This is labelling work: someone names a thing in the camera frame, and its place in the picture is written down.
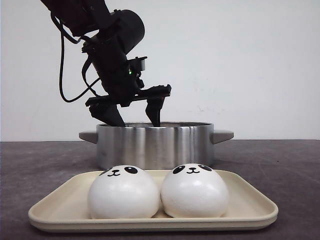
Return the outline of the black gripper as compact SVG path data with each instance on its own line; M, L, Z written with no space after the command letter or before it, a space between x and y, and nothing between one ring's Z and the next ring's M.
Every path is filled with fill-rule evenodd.
M147 100L145 113L153 126L160 126L160 112L165 97L171 94L171 86L158 85L143 89L140 76L146 58L128 60L118 37L100 39L95 35L84 40L82 52L88 55L103 89L108 93L87 100L85 105L90 106L91 116L109 126L124 127L125 123L116 105L128 107L131 102Z

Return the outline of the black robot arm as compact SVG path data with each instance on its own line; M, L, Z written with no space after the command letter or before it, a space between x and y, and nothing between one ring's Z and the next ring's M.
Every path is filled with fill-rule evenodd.
M103 0L46 0L53 23L62 40L77 44L84 40L82 52L88 55L81 74L94 66L106 95L95 94L86 101L92 117L114 127L125 125L118 106L128 107L145 100L146 115L160 126L160 111L171 93L169 85L145 88L141 73L145 58L127 59L127 54L143 39L145 27L131 10L110 12Z

